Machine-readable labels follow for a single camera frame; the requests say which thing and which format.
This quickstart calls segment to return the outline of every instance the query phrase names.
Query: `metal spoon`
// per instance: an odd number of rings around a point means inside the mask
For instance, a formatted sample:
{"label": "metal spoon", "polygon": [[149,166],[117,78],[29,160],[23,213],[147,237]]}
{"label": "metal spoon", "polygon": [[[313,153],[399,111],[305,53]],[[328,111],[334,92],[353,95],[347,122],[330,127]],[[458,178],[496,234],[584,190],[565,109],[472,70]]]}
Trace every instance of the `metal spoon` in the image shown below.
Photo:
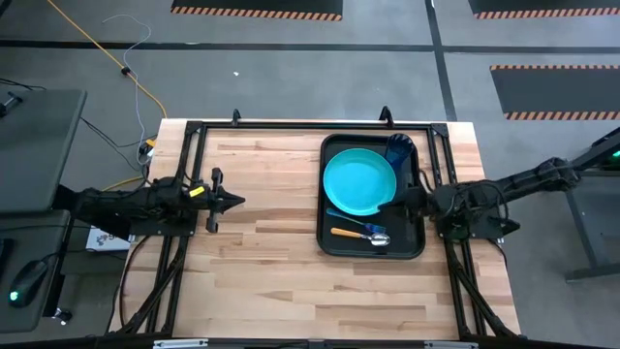
{"label": "metal spoon", "polygon": [[356,232],[346,231],[344,229],[331,228],[331,233],[340,237],[364,238],[370,241],[373,246],[383,247],[389,245],[389,236],[386,234],[375,233],[371,236]]}

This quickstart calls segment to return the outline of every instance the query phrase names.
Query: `concrete floor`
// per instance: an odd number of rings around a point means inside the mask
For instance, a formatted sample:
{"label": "concrete floor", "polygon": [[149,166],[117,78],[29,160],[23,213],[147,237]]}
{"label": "concrete floor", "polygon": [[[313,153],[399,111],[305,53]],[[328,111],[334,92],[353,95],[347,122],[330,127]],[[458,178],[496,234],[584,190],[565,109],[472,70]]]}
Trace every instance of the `concrete floor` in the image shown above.
{"label": "concrete floor", "polygon": [[[173,16],[170,1],[58,0],[68,15],[102,41],[133,42],[141,28],[151,42],[224,44],[432,45],[424,0],[345,0],[340,23],[214,16]],[[618,47],[620,16],[475,20],[467,0],[435,0],[444,45],[487,47]],[[19,0],[0,18],[0,40],[83,41],[43,0]],[[433,52],[402,47],[348,50],[136,50],[129,60],[141,81],[166,105],[170,117],[374,119],[389,105],[398,119],[446,120]],[[114,51],[120,56],[122,51]],[[617,121],[507,121],[489,74],[491,64],[619,64],[620,54],[445,55],[459,121],[476,125],[488,177],[531,168],[550,156],[571,157]],[[47,88],[80,88],[89,96],[83,117],[118,143],[140,135],[134,87],[94,49],[0,48],[0,77]],[[161,115],[141,98],[147,133]],[[132,156],[133,149],[125,149]],[[63,183],[75,189],[104,187],[135,173],[80,124]],[[511,204],[522,229],[508,236],[506,252],[514,301],[524,334],[534,339],[620,347],[620,277],[564,282],[584,268],[580,245],[562,194],[537,195]],[[60,329],[42,321],[33,333],[0,341],[102,333],[117,274],[70,282],[63,302],[75,321]]]}

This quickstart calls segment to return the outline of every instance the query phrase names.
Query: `butcher block tabletop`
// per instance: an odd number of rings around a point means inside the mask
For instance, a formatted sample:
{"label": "butcher block tabletop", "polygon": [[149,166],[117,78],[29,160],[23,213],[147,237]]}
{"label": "butcher block tabletop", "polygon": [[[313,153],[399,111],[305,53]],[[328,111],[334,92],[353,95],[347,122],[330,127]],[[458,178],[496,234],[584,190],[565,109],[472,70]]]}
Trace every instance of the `butcher block tabletop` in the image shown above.
{"label": "butcher block tabletop", "polygon": [[[151,179],[175,174],[186,121],[163,120]],[[448,125],[458,179],[484,178],[473,124]],[[202,178],[210,182],[211,169],[219,167],[224,188],[246,202],[220,216],[218,234],[206,231],[207,213],[201,212],[185,261],[175,337],[458,339],[446,252],[431,222],[424,222],[424,251],[409,261],[332,257],[317,244],[320,148],[334,133],[394,132],[209,129]],[[403,133],[418,148],[420,168],[430,174],[425,133]],[[439,140],[437,145],[447,182]],[[127,318],[153,287],[162,242],[151,238],[131,265]],[[502,255],[486,240],[472,240],[471,249],[481,293],[519,333]],[[167,301],[165,293],[160,324]],[[468,297],[464,302],[473,329],[471,302]],[[115,314],[111,330],[118,328]]]}

